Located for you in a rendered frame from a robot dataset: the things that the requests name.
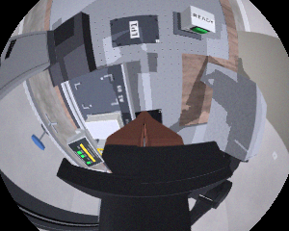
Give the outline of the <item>black square pad with white label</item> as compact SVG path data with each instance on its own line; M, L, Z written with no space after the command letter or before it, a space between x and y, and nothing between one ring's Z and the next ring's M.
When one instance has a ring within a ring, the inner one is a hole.
M147 111L155 120L159 121L162 123L162 110L152 110L152 111ZM141 112L136 112L135 116L137 117Z

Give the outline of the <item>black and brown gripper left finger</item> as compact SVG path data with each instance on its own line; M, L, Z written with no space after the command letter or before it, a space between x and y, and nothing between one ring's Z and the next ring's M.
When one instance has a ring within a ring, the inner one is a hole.
M134 120L127 123L116 132L108 136L105 145L138 145L144 146L145 112L141 112ZM104 145L104 146L105 146Z

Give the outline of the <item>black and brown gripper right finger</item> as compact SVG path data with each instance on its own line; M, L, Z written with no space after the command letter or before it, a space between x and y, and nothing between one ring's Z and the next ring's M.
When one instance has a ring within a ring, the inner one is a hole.
M147 111L144 111L144 128L145 146L170 146L184 144L180 135L155 120Z

